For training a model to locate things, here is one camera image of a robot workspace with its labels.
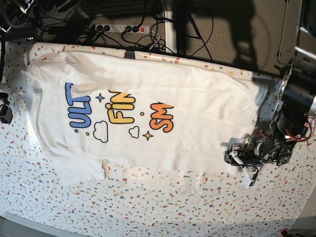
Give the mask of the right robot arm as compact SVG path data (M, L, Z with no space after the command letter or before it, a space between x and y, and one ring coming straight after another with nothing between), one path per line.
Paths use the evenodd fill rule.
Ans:
M9 107L10 102L8 101L7 93L0 93L0 121L4 124L10 124L13 119L13 113Z

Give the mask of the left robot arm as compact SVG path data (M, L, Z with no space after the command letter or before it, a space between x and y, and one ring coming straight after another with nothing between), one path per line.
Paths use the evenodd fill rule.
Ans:
M307 142L316 129L316 67L298 54L315 60L316 55L299 46L300 34L316 36L316 2L299 4L293 56L276 89L270 118L258 119L252 134L225 151L226 163L244 174L246 188L254 186L268 163L289 163L297 143Z

